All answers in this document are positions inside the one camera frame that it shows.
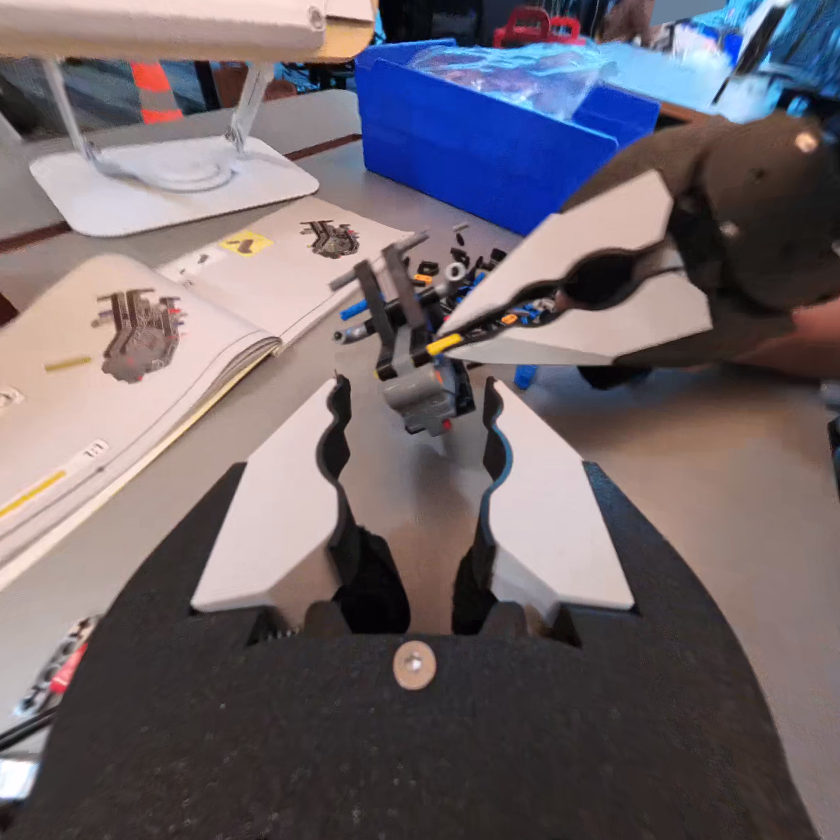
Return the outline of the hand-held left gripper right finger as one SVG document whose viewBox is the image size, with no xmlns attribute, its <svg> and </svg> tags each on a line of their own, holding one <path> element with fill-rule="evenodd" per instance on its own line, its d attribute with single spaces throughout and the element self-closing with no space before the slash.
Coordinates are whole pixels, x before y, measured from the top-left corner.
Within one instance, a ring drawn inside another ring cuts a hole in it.
<svg viewBox="0 0 840 840">
<path fill-rule="evenodd" d="M 630 613 L 636 597 L 583 456 L 495 377 L 484 420 L 481 588 L 544 630 L 563 607 Z"/>
</svg>

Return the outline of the red plastic frame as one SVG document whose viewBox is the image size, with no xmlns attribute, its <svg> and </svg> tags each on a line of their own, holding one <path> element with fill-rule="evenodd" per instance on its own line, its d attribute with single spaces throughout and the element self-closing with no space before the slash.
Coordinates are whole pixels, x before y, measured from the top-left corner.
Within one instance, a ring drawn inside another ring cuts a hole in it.
<svg viewBox="0 0 840 840">
<path fill-rule="evenodd" d="M 516 6 L 504 26 L 494 32 L 494 48 L 533 44 L 586 45 L 580 20 L 574 16 L 550 14 L 535 5 Z"/>
</svg>

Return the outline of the grey and black lego assembly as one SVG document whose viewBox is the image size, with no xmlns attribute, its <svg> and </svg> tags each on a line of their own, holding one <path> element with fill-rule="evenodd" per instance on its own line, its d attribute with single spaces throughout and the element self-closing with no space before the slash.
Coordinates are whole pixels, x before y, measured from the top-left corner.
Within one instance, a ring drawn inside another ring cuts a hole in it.
<svg viewBox="0 0 840 840">
<path fill-rule="evenodd" d="M 406 255 L 428 237 L 428 230 L 408 234 L 384 247 L 379 257 L 364 259 L 333 278 L 329 286 L 337 292 L 357 282 L 369 312 L 363 324 L 336 333 L 334 339 L 350 344 L 376 335 L 380 350 L 375 374 L 386 403 L 402 417 L 409 433 L 440 436 L 453 420 L 476 409 L 466 363 L 433 346 L 450 313 L 448 304 L 469 272 L 456 262 L 430 282 L 416 280 Z"/>
</svg>

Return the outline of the clear plastic bag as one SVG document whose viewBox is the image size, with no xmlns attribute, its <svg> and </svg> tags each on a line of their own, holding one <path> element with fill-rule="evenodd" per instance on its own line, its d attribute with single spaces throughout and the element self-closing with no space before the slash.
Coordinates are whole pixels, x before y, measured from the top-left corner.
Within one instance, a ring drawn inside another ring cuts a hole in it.
<svg viewBox="0 0 840 840">
<path fill-rule="evenodd" d="M 603 47 L 540 42 L 518 48 L 433 45 L 409 67 L 557 120 L 571 121 L 590 91 L 619 72 Z"/>
</svg>

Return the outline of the person's right hand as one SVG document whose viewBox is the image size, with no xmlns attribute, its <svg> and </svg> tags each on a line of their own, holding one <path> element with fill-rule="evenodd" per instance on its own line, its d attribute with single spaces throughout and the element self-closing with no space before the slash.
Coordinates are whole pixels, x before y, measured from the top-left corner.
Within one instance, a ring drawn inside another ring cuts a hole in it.
<svg viewBox="0 0 840 840">
<path fill-rule="evenodd" d="M 762 343 L 737 362 L 817 381 L 839 381 L 839 300 L 797 309 L 793 331 Z"/>
</svg>

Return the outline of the orange striped traffic cone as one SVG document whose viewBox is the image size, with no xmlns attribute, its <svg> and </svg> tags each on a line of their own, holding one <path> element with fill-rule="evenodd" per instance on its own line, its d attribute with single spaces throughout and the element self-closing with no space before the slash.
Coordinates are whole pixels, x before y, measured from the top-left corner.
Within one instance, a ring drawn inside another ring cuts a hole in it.
<svg viewBox="0 0 840 840">
<path fill-rule="evenodd" d="M 184 111 L 159 60 L 131 60 L 130 67 L 140 98 L 143 122 L 168 123 L 184 119 Z"/>
</svg>

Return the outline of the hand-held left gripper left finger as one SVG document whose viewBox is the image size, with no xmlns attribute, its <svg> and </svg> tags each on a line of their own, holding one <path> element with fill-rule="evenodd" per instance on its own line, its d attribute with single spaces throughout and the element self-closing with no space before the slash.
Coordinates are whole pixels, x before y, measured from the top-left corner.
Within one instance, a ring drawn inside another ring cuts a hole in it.
<svg viewBox="0 0 840 840">
<path fill-rule="evenodd" d="M 336 374 L 247 459 L 191 600 L 200 613 L 267 607 L 300 627 L 342 584 L 330 543 L 347 523 L 350 381 Z"/>
</svg>

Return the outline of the pile of small lego pieces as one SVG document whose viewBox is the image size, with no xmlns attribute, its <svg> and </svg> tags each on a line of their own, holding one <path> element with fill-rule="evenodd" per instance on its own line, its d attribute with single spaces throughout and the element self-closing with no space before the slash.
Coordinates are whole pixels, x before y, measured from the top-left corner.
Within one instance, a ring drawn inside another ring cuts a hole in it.
<svg viewBox="0 0 840 840">
<path fill-rule="evenodd" d="M 410 275 L 418 304 L 434 332 L 447 330 L 456 308 L 489 278 L 493 269 L 500 267 L 507 257 L 501 249 L 493 250 L 488 258 L 471 257 L 466 247 L 466 228 L 467 224 L 462 224 L 455 229 L 449 262 L 422 260 L 415 274 Z M 523 292 L 501 309 L 484 314 L 457 331 L 465 339 L 477 342 L 515 325 L 536 328 L 549 324 L 575 307 L 573 299 L 560 288 L 550 288 L 544 294 Z"/>
</svg>

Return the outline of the wooden sign board with paper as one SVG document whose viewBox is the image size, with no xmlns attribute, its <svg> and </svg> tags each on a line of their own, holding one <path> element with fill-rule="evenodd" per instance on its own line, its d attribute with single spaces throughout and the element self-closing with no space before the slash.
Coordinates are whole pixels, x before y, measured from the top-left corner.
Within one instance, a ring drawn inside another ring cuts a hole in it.
<svg viewBox="0 0 840 840">
<path fill-rule="evenodd" d="M 377 1 L 3 1 L 3 57 L 334 64 L 371 42 Z"/>
</svg>

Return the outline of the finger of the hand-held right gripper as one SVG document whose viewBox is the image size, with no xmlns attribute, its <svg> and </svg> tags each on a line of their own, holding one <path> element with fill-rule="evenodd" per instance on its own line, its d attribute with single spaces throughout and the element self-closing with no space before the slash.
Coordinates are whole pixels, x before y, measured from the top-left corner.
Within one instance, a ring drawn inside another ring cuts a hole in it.
<svg viewBox="0 0 840 840">
<path fill-rule="evenodd" d="M 549 324 L 520 324 L 445 352 L 455 359 L 509 364 L 611 364 L 620 355 L 711 330 L 707 294 L 681 270 L 648 278 L 606 309 L 573 309 Z"/>
<path fill-rule="evenodd" d="M 674 203 L 663 176 L 649 171 L 547 216 L 457 305 L 438 335 L 472 330 L 519 301 L 549 297 L 589 258 L 661 243 Z"/>
</svg>

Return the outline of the lego set box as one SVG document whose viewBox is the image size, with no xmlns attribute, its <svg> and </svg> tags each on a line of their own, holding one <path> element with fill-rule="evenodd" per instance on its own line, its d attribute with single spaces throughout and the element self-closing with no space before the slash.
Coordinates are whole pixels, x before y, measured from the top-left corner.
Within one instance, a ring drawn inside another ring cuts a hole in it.
<svg viewBox="0 0 840 840">
<path fill-rule="evenodd" d="M 70 626 L 18 702 L 13 711 L 15 718 L 33 719 L 58 704 L 68 689 L 101 617 L 103 613 L 89 615 Z"/>
</svg>

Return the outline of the lego instruction booklet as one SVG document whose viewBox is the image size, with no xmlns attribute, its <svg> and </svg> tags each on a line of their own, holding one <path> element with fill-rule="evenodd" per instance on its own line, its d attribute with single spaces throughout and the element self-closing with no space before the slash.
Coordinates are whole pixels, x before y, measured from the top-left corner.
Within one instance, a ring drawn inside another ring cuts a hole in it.
<svg viewBox="0 0 840 840">
<path fill-rule="evenodd" d="M 3 588 L 411 236 L 309 196 L 159 268 L 90 258 L 5 324 Z"/>
</svg>

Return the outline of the blue storage bin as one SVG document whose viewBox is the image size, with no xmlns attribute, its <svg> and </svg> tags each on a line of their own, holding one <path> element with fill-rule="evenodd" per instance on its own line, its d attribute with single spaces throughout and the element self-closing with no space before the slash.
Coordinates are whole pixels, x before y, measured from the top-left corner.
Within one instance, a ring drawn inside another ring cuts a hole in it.
<svg viewBox="0 0 840 840">
<path fill-rule="evenodd" d="M 355 59 L 365 166 L 517 234 L 656 129 L 660 102 L 634 91 L 596 86 L 572 121 L 557 120 L 411 68 L 423 47 Z"/>
</svg>

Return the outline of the white stand base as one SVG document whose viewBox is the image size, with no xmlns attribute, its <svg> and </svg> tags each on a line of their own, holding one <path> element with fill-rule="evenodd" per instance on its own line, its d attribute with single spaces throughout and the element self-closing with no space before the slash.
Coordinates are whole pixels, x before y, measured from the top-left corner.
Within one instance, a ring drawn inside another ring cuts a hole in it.
<svg viewBox="0 0 840 840">
<path fill-rule="evenodd" d="M 112 145 L 83 134 L 56 59 L 43 59 L 73 150 L 42 156 L 30 173 L 70 228 L 121 237 L 315 193 L 319 181 L 249 134 L 272 63 L 249 64 L 225 134 Z"/>
</svg>

